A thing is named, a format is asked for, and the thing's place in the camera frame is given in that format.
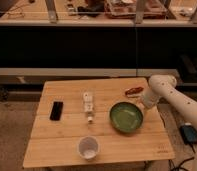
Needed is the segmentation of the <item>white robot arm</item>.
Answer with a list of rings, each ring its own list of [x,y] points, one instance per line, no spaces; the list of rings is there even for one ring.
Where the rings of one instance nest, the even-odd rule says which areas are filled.
[[[164,98],[197,130],[197,101],[176,90],[176,85],[177,80],[172,75],[152,75],[141,94],[141,102],[150,109]],[[197,171],[197,150],[192,171]]]

